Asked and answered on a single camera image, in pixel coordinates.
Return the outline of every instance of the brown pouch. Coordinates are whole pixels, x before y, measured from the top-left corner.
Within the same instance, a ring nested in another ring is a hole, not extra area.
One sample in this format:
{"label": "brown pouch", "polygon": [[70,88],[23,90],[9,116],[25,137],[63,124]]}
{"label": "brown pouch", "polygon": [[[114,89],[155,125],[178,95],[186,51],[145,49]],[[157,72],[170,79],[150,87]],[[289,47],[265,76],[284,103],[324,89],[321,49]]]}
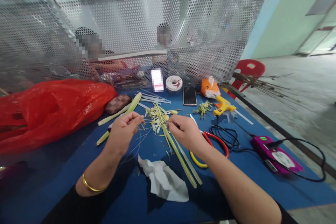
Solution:
{"label": "brown pouch", "polygon": [[105,111],[109,114],[115,114],[122,110],[122,108],[129,104],[131,101],[132,98],[126,94],[118,95],[106,104]]}

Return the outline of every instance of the blue tablecloth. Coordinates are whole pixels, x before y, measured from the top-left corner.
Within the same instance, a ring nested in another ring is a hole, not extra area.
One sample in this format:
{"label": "blue tablecloth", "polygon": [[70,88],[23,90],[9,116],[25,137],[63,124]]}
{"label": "blue tablecloth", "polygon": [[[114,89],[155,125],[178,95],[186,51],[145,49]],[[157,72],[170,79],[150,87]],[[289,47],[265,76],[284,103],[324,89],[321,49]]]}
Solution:
{"label": "blue tablecloth", "polygon": [[[127,94],[134,96],[135,91]],[[160,93],[159,95],[172,101],[171,104],[162,103],[161,107],[164,109],[183,109],[179,111],[181,115],[192,113],[195,109],[195,107],[183,106],[182,93],[178,95]],[[227,94],[224,93],[223,97],[254,123],[251,125],[238,115],[238,124],[249,133],[268,135],[275,139],[265,127]],[[201,103],[205,99],[197,96],[197,101]],[[144,114],[144,109],[140,106],[137,106],[135,111]],[[20,173],[9,174],[8,178],[0,180],[2,184],[0,185],[0,213],[3,223],[39,223],[48,214],[103,149],[104,146],[97,148],[96,142],[106,132],[108,124],[98,127],[97,122],[106,116],[103,115],[87,127],[56,143],[20,156],[20,159],[27,162]],[[208,113],[205,120],[201,120],[199,115],[194,117],[201,130],[208,131],[215,123],[212,113]],[[219,125],[236,130],[241,148],[251,148],[250,137],[238,125],[225,123],[223,117]],[[149,134],[140,148],[135,148],[139,139],[131,141],[129,152],[135,149],[128,157],[129,161],[118,169],[106,191],[104,202],[106,214],[103,223],[197,223],[233,218],[210,170],[203,170],[192,162],[203,181],[202,186],[194,189],[183,172],[177,156],[173,155],[169,160],[166,153],[169,149],[165,138],[155,136],[151,129],[141,131],[141,134],[144,135],[148,131]],[[288,148],[285,146],[282,148],[304,167],[302,172],[304,176],[317,178],[315,173]],[[163,160],[186,181],[190,198],[188,202],[169,202],[150,193],[149,179],[142,171],[139,174],[138,149],[142,159]],[[13,161],[13,157],[6,157],[0,159],[0,162],[3,164],[11,162],[10,159]],[[275,175],[266,168],[257,154],[231,153],[230,160],[286,210],[336,203],[336,194],[326,183],[313,183],[294,176],[285,178]]]}

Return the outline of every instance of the yellow scissors handle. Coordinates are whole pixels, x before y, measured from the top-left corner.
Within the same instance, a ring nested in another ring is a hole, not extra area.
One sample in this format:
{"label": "yellow scissors handle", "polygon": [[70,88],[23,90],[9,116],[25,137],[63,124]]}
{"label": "yellow scissors handle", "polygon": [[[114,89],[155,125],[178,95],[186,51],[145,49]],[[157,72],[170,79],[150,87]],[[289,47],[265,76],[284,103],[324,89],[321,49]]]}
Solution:
{"label": "yellow scissors handle", "polygon": [[201,168],[208,168],[208,166],[207,166],[207,164],[202,164],[202,163],[200,163],[196,158],[195,158],[195,156],[194,156],[194,154],[191,152],[191,151],[189,151],[189,153],[190,153],[190,156],[191,156],[191,159],[194,161],[194,163],[198,166],[198,167],[201,167]]}

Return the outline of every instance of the red plastic bag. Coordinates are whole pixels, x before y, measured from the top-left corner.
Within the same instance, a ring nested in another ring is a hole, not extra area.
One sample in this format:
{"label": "red plastic bag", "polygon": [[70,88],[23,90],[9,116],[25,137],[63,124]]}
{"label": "red plastic bag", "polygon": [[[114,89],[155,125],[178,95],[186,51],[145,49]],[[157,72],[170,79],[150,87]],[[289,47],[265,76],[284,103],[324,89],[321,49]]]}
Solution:
{"label": "red plastic bag", "polygon": [[57,141],[93,122],[114,87],[86,80],[41,82],[0,98],[0,155],[21,153]]}

